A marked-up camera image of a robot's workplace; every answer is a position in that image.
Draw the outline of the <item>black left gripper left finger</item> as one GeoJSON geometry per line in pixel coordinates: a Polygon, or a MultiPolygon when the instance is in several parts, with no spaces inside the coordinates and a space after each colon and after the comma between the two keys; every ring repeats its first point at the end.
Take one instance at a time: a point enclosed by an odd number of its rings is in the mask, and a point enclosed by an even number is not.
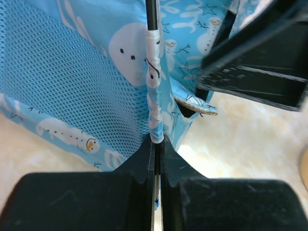
{"type": "Polygon", "coordinates": [[[0,215],[3,231],[151,231],[154,146],[140,148],[110,172],[24,175],[0,215]]]}

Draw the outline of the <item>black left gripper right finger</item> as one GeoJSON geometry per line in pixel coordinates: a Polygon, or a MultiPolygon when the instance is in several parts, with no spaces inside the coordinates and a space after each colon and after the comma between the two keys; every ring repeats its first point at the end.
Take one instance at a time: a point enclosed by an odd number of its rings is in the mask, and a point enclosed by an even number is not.
{"type": "Polygon", "coordinates": [[[175,151],[168,137],[159,147],[163,230],[307,230],[305,211],[288,183],[207,178],[175,151]]]}

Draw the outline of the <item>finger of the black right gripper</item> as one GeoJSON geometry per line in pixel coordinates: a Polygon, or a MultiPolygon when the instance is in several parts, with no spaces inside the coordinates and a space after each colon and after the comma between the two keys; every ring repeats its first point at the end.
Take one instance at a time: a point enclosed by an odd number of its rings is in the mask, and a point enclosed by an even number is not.
{"type": "Polygon", "coordinates": [[[202,60],[196,87],[299,111],[308,95],[307,1],[273,1],[202,60]]]}

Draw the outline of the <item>blue patterned tent mat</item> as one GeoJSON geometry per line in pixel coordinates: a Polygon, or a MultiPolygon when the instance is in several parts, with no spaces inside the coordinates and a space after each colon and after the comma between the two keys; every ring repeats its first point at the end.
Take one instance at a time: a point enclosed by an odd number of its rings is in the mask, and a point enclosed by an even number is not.
{"type": "Polygon", "coordinates": [[[175,101],[185,108],[204,115],[216,116],[218,114],[216,107],[211,106],[205,100],[197,97],[194,93],[174,79],[171,80],[171,89],[175,101]]]}

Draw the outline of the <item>blue patterned pet tent fabric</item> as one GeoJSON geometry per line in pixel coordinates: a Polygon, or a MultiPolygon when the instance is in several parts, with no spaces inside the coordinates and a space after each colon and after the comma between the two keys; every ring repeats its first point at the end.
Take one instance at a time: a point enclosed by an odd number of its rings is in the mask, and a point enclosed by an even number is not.
{"type": "Polygon", "coordinates": [[[178,149],[204,116],[175,101],[174,79],[197,93],[202,59],[227,26],[233,37],[260,0],[3,0],[0,110],[100,171],[121,165],[144,137],[178,149]]]}

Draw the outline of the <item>thin black tent pole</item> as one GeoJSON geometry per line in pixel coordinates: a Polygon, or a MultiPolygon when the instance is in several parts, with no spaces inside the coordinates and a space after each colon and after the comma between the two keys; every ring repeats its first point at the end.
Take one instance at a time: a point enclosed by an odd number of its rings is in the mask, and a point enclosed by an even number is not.
{"type": "Polygon", "coordinates": [[[146,0],[146,16],[147,16],[147,29],[154,31],[158,29],[157,20],[157,2],[156,0],[146,0]]]}

